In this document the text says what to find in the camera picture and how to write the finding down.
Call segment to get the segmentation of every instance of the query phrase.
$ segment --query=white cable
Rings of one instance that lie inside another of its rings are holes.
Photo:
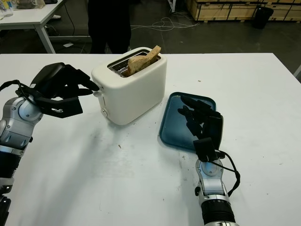
[[[171,23],[172,26],[165,26],[165,23]],[[193,24],[193,25],[181,24],[181,23],[173,22],[169,17],[164,17],[164,18],[161,19],[161,21],[154,22],[150,26],[147,26],[147,25],[132,25],[131,27],[134,27],[134,28],[132,28],[131,30],[134,30],[134,29],[137,29],[137,28],[149,28],[149,29],[165,32],[165,31],[171,31],[174,28],[189,28],[189,27],[194,27],[194,26],[197,26],[197,25],[199,25],[199,23],[196,23],[196,24]]]
[[[194,20],[193,18],[188,17],[188,16],[185,16],[185,15],[183,15],[183,14],[181,14],[181,13],[175,13],[175,14],[172,14],[172,15],[173,15],[173,16],[176,16],[176,17],[184,17],[184,18],[189,19],[189,20]]]

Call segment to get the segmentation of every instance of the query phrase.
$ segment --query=black trash can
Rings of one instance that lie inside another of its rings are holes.
[[[269,17],[273,15],[274,10],[268,7],[258,7],[252,25],[255,28],[262,29],[267,24]]]

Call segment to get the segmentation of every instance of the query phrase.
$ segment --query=tabletop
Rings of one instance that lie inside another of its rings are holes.
[[[56,4],[47,4],[41,9],[14,10],[12,16],[0,20],[0,26],[42,24],[48,16],[53,14],[63,4],[63,1],[58,0]]]
[[[115,57],[0,55],[0,83],[30,84],[43,66],[56,62],[90,75]],[[203,225],[194,195],[196,155],[165,146],[158,137],[168,97],[177,91],[212,98],[224,117],[220,149],[241,174],[230,197],[236,222],[299,221],[301,84],[271,53],[166,57],[162,102],[126,126],[106,120],[92,95],[80,97],[83,114],[44,115],[8,194],[7,226]],[[16,88],[1,91],[1,106],[16,96]],[[230,190],[234,174],[224,172],[223,181]]]

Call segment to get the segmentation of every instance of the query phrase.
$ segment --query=person's leg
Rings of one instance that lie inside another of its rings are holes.
[[[108,27],[108,45],[113,54],[127,52],[131,39],[131,25],[127,0],[115,0],[111,4],[110,26]]]
[[[100,0],[89,0],[88,2],[88,28],[89,35],[92,39],[91,54],[104,54],[106,45],[106,36],[103,34],[106,32],[102,24],[104,23],[101,14],[104,12],[105,6],[103,6]]]

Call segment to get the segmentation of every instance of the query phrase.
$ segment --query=wooden pallet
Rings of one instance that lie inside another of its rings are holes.
[[[266,6],[274,10],[270,20],[279,21],[300,21],[301,6],[283,5],[255,2],[242,3],[200,3],[195,0],[187,0],[187,8],[196,21],[215,21],[215,20],[251,20],[255,15],[258,6]]]

